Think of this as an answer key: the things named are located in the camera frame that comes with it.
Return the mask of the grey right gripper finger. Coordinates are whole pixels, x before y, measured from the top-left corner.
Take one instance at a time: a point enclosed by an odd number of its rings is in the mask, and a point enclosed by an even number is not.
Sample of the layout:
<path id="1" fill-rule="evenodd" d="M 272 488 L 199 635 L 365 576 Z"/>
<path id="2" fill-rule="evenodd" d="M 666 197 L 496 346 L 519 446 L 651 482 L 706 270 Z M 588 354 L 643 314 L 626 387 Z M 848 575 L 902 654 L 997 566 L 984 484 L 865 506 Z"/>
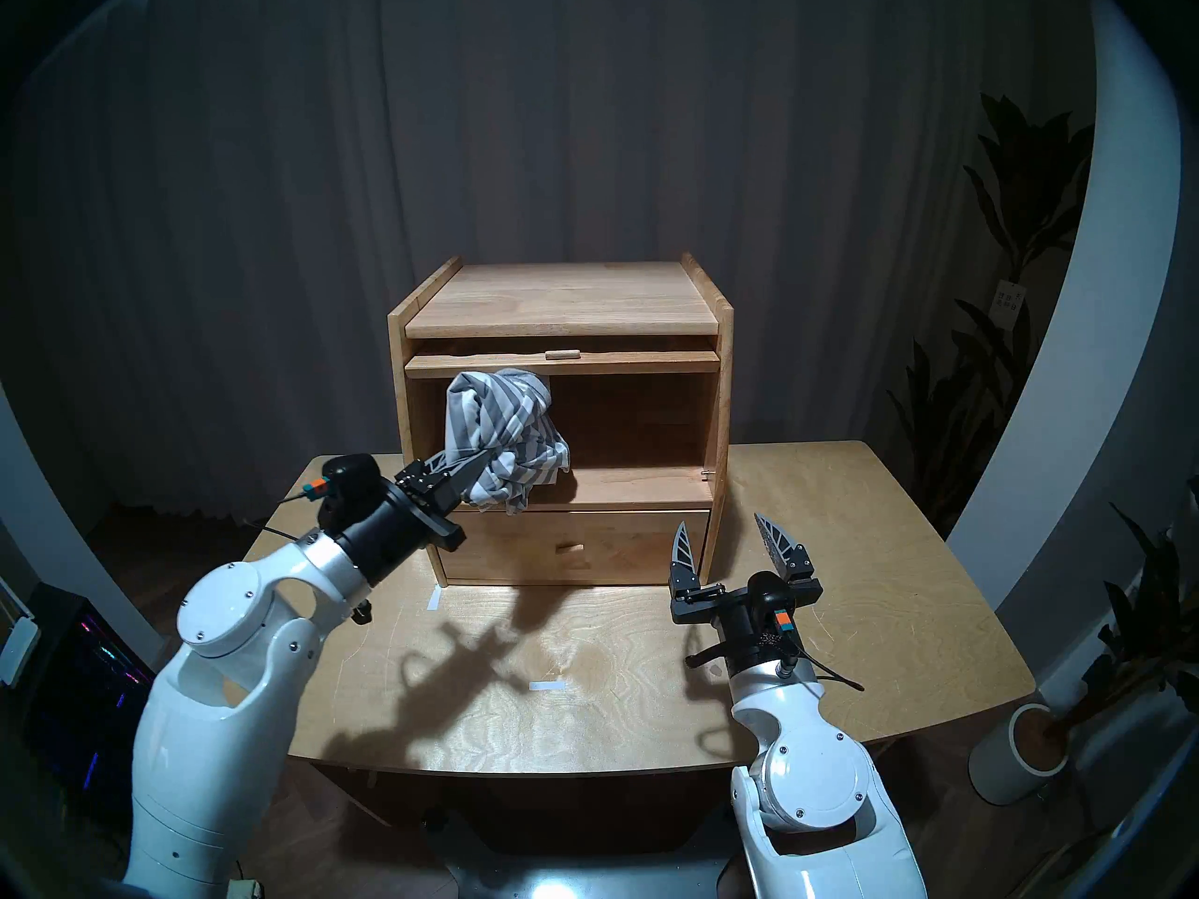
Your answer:
<path id="1" fill-rule="evenodd" d="M 814 577 L 805 545 L 794 541 L 767 515 L 757 513 L 754 520 L 775 571 L 784 583 L 802 583 Z"/>
<path id="2" fill-rule="evenodd" d="M 699 574 L 695 573 L 694 555 L 685 521 L 675 532 L 669 567 L 669 590 L 673 598 L 693 598 L 703 589 Z"/>

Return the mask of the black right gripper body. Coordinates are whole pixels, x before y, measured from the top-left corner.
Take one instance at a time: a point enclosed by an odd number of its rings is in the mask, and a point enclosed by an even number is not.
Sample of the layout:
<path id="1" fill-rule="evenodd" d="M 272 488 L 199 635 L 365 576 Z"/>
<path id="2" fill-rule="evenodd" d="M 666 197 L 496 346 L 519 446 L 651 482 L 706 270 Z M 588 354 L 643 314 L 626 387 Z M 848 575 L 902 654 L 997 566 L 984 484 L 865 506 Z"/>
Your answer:
<path id="1" fill-rule="evenodd" d="M 818 580 L 749 580 L 737 590 L 715 584 L 693 598 L 671 597 L 674 623 L 713 623 L 721 636 L 717 644 L 685 656 L 686 666 L 698 669 L 718 658 L 725 660 L 730 675 L 773 660 L 794 666 L 807 657 L 795 610 L 815 604 L 821 595 Z"/>

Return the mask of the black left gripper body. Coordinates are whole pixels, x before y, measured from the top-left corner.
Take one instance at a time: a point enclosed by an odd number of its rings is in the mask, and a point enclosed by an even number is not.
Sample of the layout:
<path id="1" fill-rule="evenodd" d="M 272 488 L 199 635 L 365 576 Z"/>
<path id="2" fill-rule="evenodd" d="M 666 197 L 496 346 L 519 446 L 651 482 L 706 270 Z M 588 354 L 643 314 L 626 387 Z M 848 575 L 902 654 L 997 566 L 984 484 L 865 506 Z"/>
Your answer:
<path id="1" fill-rule="evenodd" d="M 342 482 L 342 550 L 367 584 L 382 583 L 421 549 L 454 553 L 463 544 L 465 531 L 451 513 L 436 515 L 423 491 L 405 491 L 404 469 L 393 479 L 353 473 Z"/>

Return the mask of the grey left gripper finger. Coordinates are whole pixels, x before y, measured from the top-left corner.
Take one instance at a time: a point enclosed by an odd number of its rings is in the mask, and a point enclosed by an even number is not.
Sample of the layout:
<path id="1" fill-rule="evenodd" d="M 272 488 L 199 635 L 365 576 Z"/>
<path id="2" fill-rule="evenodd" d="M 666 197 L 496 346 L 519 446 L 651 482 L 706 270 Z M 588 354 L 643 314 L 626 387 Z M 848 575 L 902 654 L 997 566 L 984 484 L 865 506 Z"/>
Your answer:
<path id="1" fill-rule="evenodd" d="M 448 515 L 469 499 L 472 487 L 488 469 L 488 464 L 424 465 L 423 502 L 436 515 Z"/>
<path id="2" fill-rule="evenodd" d="M 405 491 L 470 491 L 488 470 L 494 450 L 481 450 L 457 460 L 439 452 L 428 460 L 414 459 L 404 467 Z"/>

